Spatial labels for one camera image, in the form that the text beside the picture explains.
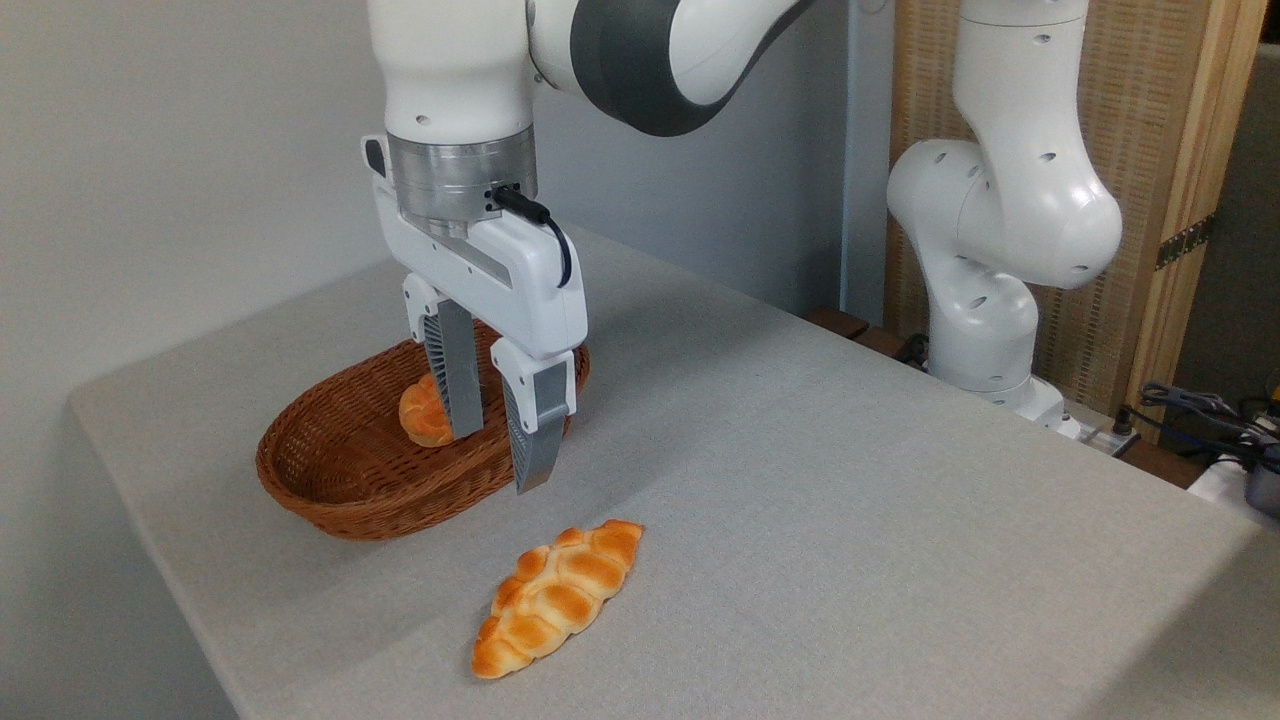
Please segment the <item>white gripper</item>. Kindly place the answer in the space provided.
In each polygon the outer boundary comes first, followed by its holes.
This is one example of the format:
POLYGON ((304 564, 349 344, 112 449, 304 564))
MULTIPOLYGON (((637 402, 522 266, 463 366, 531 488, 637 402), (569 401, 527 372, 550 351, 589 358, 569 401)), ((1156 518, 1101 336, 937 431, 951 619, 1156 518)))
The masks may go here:
POLYGON ((365 136, 362 152, 387 245, 412 272, 403 283, 411 333, 424 346, 454 438, 484 428, 474 315, 506 337, 490 355, 503 380, 516 488, 522 495, 539 487, 576 413, 568 350, 588 336, 580 274, 563 284, 554 232, 509 211, 472 223, 465 237, 413 225, 393 190, 387 137, 365 136))

